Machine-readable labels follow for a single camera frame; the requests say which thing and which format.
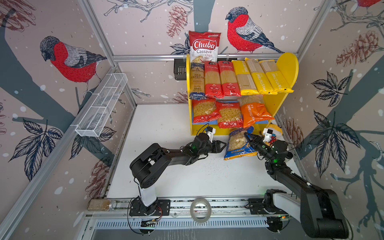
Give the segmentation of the orange Pastatime pasta bag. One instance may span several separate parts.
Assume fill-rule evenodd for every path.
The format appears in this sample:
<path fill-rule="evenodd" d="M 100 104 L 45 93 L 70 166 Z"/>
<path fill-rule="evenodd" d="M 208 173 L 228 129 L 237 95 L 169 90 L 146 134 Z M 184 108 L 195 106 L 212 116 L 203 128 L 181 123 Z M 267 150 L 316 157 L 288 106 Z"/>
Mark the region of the orange Pastatime pasta bag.
<path fill-rule="evenodd" d="M 274 120 L 274 117 L 267 111 L 263 95 L 242 96 L 238 102 L 243 116 L 244 128 L 257 122 Z"/>

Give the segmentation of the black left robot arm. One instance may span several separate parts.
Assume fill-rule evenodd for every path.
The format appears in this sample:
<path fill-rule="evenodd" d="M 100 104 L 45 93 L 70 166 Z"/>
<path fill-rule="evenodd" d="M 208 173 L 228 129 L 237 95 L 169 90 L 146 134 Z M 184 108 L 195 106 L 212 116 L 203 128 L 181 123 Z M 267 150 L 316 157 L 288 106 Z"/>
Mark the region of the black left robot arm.
<path fill-rule="evenodd" d="M 199 133 L 192 142 L 177 150 L 162 148 L 154 143 L 136 157 L 130 164 L 130 170 L 138 184 L 142 206 L 148 208 L 158 200 L 154 184 L 167 167 L 189 166 L 209 154 L 219 154 L 227 147 L 227 143 L 214 140 L 213 136 L 213 132 Z"/>

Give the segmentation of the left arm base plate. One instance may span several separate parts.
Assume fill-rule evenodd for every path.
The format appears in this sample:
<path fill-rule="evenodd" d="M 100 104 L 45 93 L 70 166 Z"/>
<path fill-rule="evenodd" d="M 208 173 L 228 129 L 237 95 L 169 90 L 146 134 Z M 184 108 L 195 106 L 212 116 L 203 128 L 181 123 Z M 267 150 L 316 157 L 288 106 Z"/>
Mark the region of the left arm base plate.
<path fill-rule="evenodd" d="M 145 216 L 168 216 L 170 214 L 170 200 L 156 200 L 149 207 L 146 207 L 140 198 L 135 198 L 129 206 L 130 217 Z"/>

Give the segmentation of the yellow red plush toy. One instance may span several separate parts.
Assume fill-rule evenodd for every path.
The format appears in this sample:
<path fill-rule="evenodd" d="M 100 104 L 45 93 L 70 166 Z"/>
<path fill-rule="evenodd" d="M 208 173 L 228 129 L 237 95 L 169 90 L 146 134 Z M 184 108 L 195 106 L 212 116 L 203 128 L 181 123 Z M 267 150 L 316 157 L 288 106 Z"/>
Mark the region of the yellow red plush toy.
<path fill-rule="evenodd" d="M 269 124 L 267 127 L 268 130 L 272 131 L 272 134 L 276 136 L 278 140 L 283 140 L 283 130 L 275 124 Z"/>

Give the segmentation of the red spaghetti pack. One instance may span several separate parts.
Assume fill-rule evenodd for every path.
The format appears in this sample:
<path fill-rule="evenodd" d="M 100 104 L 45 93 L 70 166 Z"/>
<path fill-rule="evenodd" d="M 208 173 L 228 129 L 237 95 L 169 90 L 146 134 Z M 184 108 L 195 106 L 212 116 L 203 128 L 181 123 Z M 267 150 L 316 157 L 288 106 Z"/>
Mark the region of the red spaghetti pack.
<path fill-rule="evenodd" d="M 224 97 L 219 65 L 216 62 L 205 61 L 205 95 L 219 99 Z"/>
<path fill-rule="evenodd" d="M 240 87 L 232 62 L 219 61 L 220 79 L 224 96 L 241 96 Z"/>

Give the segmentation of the yellow shelf pink blue boards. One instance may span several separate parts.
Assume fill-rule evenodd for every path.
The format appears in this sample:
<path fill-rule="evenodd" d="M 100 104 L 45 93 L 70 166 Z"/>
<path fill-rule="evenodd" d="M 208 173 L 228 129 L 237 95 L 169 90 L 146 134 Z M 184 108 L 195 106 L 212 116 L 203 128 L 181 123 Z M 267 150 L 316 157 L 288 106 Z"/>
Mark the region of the yellow shelf pink blue boards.
<path fill-rule="evenodd" d="M 186 59 L 186 69 L 187 69 L 187 92 L 190 92 L 190 78 L 191 78 L 191 57 L 190 55 L 185 55 Z M 299 74 L 299 61 L 295 54 L 292 53 L 284 53 L 277 60 L 277 67 L 286 78 L 288 84 L 292 88 Z M 285 99 L 287 98 L 288 93 L 278 93 L 276 95 L 266 95 L 264 96 L 265 106 L 267 111 L 273 115 L 273 117 L 277 118 L 278 110 L 282 107 Z M 188 100 L 189 107 L 189 117 L 190 117 L 190 133 L 191 135 L 197 134 L 198 130 L 203 126 L 203 124 L 194 124 L 193 123 L 193 106 L 192 100 Z M 272 121 L 268 122 L 258 122 L 254 124 L 254 133 L 261 133 L 264 128 L 268 127 L 272 124 Z M 221 129 L 219 128 L 216 122 L 210 122 L 210 126 L 216 129 L 216 135 L 218 136 L 227 136 L 232 129 Z"/>

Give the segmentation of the blue gold spaghetti pack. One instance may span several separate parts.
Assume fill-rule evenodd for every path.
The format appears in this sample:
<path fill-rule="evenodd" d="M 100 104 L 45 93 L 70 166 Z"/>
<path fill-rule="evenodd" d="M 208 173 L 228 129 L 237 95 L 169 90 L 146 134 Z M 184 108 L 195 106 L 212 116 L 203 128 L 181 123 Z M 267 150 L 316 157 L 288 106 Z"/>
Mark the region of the blue gold spaghetti pack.
<path fill-rule="evenodd" d="M 202 100 L 205 94 L 205 64 L 204 62 L 192 62 L 190 71 L 190 99 Z"/>

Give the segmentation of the red fusilli bag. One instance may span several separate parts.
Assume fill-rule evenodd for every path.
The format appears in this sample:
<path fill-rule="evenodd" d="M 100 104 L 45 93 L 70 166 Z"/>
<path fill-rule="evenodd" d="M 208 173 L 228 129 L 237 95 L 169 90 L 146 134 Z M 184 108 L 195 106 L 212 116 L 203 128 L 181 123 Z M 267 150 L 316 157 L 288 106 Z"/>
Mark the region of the red fusilli bag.
<path fill-rule="evenodd" d="M 216 102 L 216 107 L 221 115 L 218 126 L 221 129 L 242 128 L 243 116 L 239 102 Z"/>
<path fill-rule="evenodd" d="M 218 120 L 222 117 L 216 99 L 193 100 L 193 123 L 207 123 Z"/>

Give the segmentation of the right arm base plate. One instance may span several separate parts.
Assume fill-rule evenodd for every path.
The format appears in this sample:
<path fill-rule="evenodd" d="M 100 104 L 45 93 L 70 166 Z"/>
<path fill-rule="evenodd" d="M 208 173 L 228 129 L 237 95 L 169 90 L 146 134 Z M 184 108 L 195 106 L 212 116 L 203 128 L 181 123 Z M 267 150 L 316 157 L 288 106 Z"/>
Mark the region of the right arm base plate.
<path fill-rule="evenodd" d="M 288 215 L 285 211 L 277 208 L 273 203 L 267 203 L 265 199 L 249 199 L 245 208 L 250 210 L 251 215 Z"/>

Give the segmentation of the clear tape roll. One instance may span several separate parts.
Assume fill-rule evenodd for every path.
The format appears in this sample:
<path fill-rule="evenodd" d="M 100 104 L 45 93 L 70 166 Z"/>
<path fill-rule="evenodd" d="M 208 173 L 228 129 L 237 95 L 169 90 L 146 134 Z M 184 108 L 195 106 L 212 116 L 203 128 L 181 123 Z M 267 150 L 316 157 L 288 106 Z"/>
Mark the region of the clear tape roll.
<path fill-rule="evenodd" d="M 204 198 L 194 199 L 190 206 L 190 215 L 196 223 L 206 223 L 212 215 L 211 204 Z"/>

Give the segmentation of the black wall-mounted basket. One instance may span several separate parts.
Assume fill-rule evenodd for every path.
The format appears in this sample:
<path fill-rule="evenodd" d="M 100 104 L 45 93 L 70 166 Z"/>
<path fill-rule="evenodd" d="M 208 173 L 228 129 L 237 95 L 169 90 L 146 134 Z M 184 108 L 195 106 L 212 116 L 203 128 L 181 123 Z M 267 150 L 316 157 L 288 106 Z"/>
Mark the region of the black wall-mounted basket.
<path fill-rule="evenodd" d="M 186 60 L 174 59 L 174 77 L 176 81 L 187 80 Z"/>

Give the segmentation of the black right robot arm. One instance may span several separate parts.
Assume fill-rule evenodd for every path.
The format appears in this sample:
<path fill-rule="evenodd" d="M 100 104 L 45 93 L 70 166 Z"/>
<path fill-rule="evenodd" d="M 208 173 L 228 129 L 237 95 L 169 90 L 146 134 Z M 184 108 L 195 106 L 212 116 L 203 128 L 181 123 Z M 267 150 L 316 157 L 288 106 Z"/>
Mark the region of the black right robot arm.
<path fill-rule="evenodd" d="M 305 233 L 311 238 L 347 239 L 349 222 L 340 205 L 337 194 L 322 189 L 295 174 L 285 163 L 292 159 L 285 141 L 276 140 L 271 145 L 264 137 L 250 133 L 244 134 L 250 146 L 265 160 L 267 174 L 275 181 L 286 186 L 296 199 L 285 197 L 274 206 L 299 221 Z"/>

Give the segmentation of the yellow Pastatime pack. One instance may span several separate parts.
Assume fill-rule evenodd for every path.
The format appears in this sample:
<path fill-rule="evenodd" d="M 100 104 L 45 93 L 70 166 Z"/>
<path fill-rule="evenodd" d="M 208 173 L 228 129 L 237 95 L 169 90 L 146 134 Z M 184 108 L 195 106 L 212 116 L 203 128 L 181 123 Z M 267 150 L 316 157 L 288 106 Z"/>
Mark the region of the yellow Pastatime pack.
<path fill-rule="evenodd" d="M 272 87 L 259 61 L 256 59 L 245 58 L 245 62 L 258 92 L 262 95 L 276 95 L 277 92 Z"/>
<path fill-rule="evenodd" d="M 276 93 L 294 92 L 274 60 L 260 61 L 260 65 Z"/>

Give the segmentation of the blue macaroni pasta bag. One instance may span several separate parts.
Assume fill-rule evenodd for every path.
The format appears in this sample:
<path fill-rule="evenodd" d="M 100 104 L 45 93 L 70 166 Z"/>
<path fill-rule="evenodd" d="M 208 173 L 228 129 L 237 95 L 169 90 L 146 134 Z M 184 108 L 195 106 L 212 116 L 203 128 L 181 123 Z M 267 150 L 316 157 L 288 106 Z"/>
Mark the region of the blue macaroni pasta bag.
<path fill-rule="evenodd" d="M 245 137 L 245 133 L 252 134 L 254 127 L 236 128 L 229 134 L 224 160 L 232 160 L 241 157 L 253 157 L 257 152 L 251 147 Z"/>

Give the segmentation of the yellow spaghetti pack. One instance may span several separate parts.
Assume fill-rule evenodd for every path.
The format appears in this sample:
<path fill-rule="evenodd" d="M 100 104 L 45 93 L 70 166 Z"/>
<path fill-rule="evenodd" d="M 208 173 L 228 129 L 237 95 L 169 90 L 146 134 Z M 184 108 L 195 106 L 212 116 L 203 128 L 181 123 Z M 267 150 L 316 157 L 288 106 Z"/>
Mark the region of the yellow spaghetti pack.
<path fill-rule="evenodd" d="M 255 85 L 255 82 L 248 70 L 245 61 L 232 60 L 238 85 L 242 96 L 258 95 L 259 92 Z"/>

